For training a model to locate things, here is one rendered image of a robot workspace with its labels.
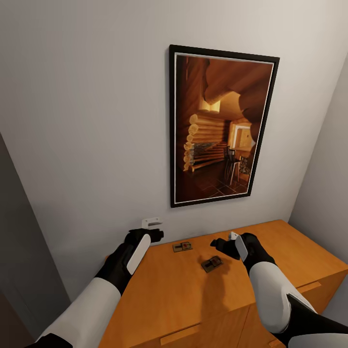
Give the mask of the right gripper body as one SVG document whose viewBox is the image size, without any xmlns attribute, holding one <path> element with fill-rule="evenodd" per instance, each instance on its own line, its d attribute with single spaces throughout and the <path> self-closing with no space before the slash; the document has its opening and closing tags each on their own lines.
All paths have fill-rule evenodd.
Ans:
<svg viewBox="0 0 348 348">
<path fill-rule="evenodd" d="M 225 241 L 221 238 L 218 238 L 217 245 L 216 245 L 215 249 L 217 249 L 218 251 L 220 251 L 220 252 L 222 252 L 222 253 L 224 253 L 224 254 L 226 254 L 226 255 L 228 255 L 236 260 L 240 260 L 240 256 L 234 255 L 233 252 L 231 251 L 231 249 L 230 249 L 231 242 L 232 242 L 232 240 Z"/>
</svg>

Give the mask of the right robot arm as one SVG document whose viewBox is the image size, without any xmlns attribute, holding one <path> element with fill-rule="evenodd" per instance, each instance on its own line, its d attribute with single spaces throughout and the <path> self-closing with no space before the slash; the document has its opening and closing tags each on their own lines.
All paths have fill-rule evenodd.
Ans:
<svg viewBox="0 0 348 348">
<path fill-rule="evenodd" d="M 210 246 L 242 260 L 251 280 L 260 321 L 287 348 L 348 348 L 348 326 L 317 314 L 250 234 L 231 231 Z"/>
</svg>

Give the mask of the mousetrap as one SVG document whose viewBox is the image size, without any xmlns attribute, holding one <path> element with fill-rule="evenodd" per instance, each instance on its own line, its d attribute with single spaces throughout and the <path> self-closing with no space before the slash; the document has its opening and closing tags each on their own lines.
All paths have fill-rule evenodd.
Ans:
<svg viewBox="0 0 348 348">
<path fill-rule="evenodd" d="M 219 256 L 215 256 L 215 257 L 201 263 L 202 267 L 204 268 L 204 270 L 207 273 L 214 270 L 215 268 L 221 266 L 222 264 L 224 264 L 224 262 L 220 259 Z"/>
<path fill-rule="evenodd" d="M 183 242 L 173 245 L 174 253 L 193 249 L 191 242 Z"/>
</svg>

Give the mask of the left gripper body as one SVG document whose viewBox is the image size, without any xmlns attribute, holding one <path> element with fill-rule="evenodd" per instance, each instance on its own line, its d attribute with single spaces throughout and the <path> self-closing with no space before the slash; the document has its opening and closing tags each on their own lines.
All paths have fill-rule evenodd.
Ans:
<svg viewBox="0 0 348 348">
<path fill-rule="evenodd" d="M 159 229 L 146 230 L 146 231 L 148 231 L 151 235 L 151 243 L 160 241 L 160 230 Z"/>
</svg>

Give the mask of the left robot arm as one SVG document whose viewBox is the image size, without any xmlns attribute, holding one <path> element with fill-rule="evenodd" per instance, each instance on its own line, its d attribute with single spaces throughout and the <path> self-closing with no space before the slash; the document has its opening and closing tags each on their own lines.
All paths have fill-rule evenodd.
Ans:
<svg viewBox="0 0 348 348">
<path fill-rule="evenodd" d="M 104 266 L 68 308 L 25 348 L 98 348 L 116 306 L 152 242 L 164 237 L 163 219 L 142 219 L 141 228 L 129 230 L 124 243 L 106 257 Z"/>
</svg>

